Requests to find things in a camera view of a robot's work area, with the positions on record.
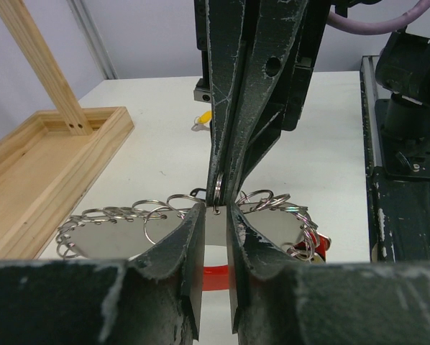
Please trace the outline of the grey key holder with rings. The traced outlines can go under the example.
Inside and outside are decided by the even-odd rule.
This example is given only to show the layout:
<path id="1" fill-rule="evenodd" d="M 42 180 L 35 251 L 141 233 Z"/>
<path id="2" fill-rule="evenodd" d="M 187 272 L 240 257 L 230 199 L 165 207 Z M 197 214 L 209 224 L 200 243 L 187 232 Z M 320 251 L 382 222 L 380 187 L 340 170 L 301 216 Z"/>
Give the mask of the grey key holder with rings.
<path id="1" fill-rule="evenodd" d="M 326 261 L 331 239 L 318 230 L 306 206 L 291 203 L 289 194 L 271 190 L 240 192 L 234 207 L 241 214 L 242 240 L 254 226 L 292 259 L 303 263 Z M 62 259 L 133 260 L 170 239 L 199 249 L 208 246 L 216 256 L 226 246 L 227 209 L 211 207 L 189 194 L 166 200 L 142 199 L 130 206 L 89 208 L 70 215 L 55 237 Z"/>

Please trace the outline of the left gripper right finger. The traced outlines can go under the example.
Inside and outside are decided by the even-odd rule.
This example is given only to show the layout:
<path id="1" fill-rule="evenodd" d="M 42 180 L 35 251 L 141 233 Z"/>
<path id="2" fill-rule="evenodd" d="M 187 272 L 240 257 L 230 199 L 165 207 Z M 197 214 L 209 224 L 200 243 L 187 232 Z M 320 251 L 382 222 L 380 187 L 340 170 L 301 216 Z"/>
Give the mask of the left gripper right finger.
<path id="1" fill-rule="evenodd" d="M 430 344 L 430 261 L 305 264 L 227 208 L 240 344 Z"/>

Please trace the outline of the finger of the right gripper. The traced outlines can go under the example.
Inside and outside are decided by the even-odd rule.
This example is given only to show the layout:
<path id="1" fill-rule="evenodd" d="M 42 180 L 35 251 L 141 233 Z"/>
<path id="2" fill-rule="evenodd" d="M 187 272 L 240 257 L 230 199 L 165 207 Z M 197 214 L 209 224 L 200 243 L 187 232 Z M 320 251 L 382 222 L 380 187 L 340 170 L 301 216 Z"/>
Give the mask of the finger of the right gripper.
<path id="1" fill-rule="evenodd" d="M 286 102 L 272 97 L 280 77 L 291 75 L 286 66 L 307 9 L 307 1 L 260 1 L 255 9 L 224 166 L 226 205 L 280 137 Z"/>
<path id="2" fill-rule="evenodd" d="M 244 1 L 207 1 L 206 28 L 211 91 L 211 154 L 206 186 L 208 206 L 222 204 L 229 122 L 239 65 Z"/>

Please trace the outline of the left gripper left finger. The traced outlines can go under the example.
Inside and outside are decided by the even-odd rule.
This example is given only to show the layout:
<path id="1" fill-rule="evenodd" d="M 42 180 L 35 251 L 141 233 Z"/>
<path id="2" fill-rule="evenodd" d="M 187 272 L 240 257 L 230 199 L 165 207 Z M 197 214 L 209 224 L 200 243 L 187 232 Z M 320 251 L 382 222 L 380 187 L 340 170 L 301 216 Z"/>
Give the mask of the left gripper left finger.
<path id="1" fill-rule="evenodd" d="M 170 239 L 133 260 L 0 261 L 0 344 L 192 344 L 203 260 Z"/>

